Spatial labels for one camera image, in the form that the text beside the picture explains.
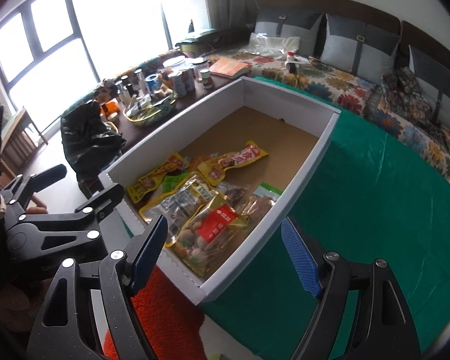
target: white bag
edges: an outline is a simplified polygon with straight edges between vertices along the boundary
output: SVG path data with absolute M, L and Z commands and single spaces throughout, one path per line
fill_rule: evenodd
M 270 56 L 275 59 L 286 59 L 287 52 L 296 52 L 300 46 L 300 38 L 273 38 L 265 34 L 250 34 L 248 46 L 240 50 L 241 53 Z

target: orange book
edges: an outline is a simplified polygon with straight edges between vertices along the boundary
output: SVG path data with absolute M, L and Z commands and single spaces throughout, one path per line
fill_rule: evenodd
M 210 73 L 229 79 L 236 79 L 238 76 L 247 73 L 247 71 L 247 64 L 225 57 L 221 57 L 217 62 L 210 66 Z

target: brown headboard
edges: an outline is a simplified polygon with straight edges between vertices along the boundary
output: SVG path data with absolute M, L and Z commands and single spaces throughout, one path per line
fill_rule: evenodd
M 402 39 L 399 45 L 396 66 L 408 66 L 410 52 L 408 45 L 412 45 L 421 52 L 429 55 L 450 70 L 450 50 L 427 33 L 415 27 L 408 21 L 402 21 Z
M 360 20 L 388 32 L 400 33 L 400 21 L 397 17 L 352 0 L 257 0 L 257 4 L 260 8 L 305 8 L 314 12 L 324 12 L 348 19 Z M 322 54 L 325 37 L 326 19 L 325 15 L 323 15 L 313 53 L 317 57 Z

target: pillow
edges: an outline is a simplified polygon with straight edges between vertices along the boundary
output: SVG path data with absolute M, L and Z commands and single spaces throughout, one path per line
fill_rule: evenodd
M 383 99 L 392 112 L 413 124 L 430 123 L 431 106 L 408 67 L 382 75 Z
M 432 57 L 408 46 L 410 70 L 414 72 L 423 97 L 432 106 L 432 122 L 450 130 L 450 70 Z
M 321 61 L 380 85 L 394 67 L 400 37 L 375 26 L 327 15 L 327 38 Z
M 302 8 L 260 8 L 255 33 L 276 38 L 300 37 L 297 54 L 311 56 L 323 13 Z

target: window frame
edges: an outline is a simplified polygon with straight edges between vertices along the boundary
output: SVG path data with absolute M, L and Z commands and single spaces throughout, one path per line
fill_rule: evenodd
M 72 35 L 69 35 L 65 39 L 62 39 L 60 42 L 58 42 L 56 45 L 52 46 L 46 51 L 43 51 L 42 45 L 40 44 L 40 40 L 38 38 L 38 34 L 35 28 L 34 19 L 32 16 L 32 3 L 35 0 L 25 0 L 22 3 L 20 3 L 15 9 L 10 11 L 3 19 L 0 20 L 0 29 L 8 23 L 10 19 L 12 19 L 15 15 L 21 13 L 22 14 L 22 21 L 23 21 L 23 27 L 25 30 L 25 35 L 27 37 L 27 42 L 30 47 L 31 55 L 33 57 L 33 61 L 30 62 L 28 66 L 26 66 L 16 77 L 14 77 L 11 81 L 8 81 L 5 73 L 3 71 L 3 68 L 0 64 L 0 81 L 3 85 L 3 88 L 5 89 L 5 92 L 7 94 L 8 100 L 10 101 L 10 104 L 13 106 L 16 112 L 18 112 L 18 107 L 13 102 L 12 98 L 10 97 L 10 90 L 20 81 L 30 70 L 32 70 L 35 66 L 37 66 L 40 62 L 45 60 L 47 57 L 49 57 L 51 54 L 56 52 L 61 47 L 65 46 L 69 42 L 80 39 L 82 41 L 83 49 L 85 51 L 85 55 L 87 56 L 87 61 L 90 65 L 90 68 L 92 70 L 92 73 L 94 74 L 95 80 L 97 81 L 97 84 L 101 82 L 100 76 L 98 75 L 98 72 L 95 68 L 94 62 L 92 61 L 92 58 L 90 56 L 90 53 L 88 51 L 87 45 L 85 43 L 85 40 L 82 35 L 82 30 L 80 29 L 77 15 L 75 13 L 75 8 L 73 6 L 72 0 L 65 0 L 65 5 L 67 7 L 67 13 L 68 13 L 68 19 L 70 20 L 70 24 L 72 26 L 73 33 Z M 166 41 L 169 49 L 173 49 L 171 37 L 170 37 L 170 31 L 168 30 L 167 25 L 167 19 L 164 14 L 164 10 L 162 5 L 160 5 L 161 9 L 161 15 L 162 15 L 162 24 L 163 29 L 165 31 Z M 53 125 L 55 122 L 52 121 L 50 125 L 48 125 L 45 130 L 47 130 L 51 125 Z

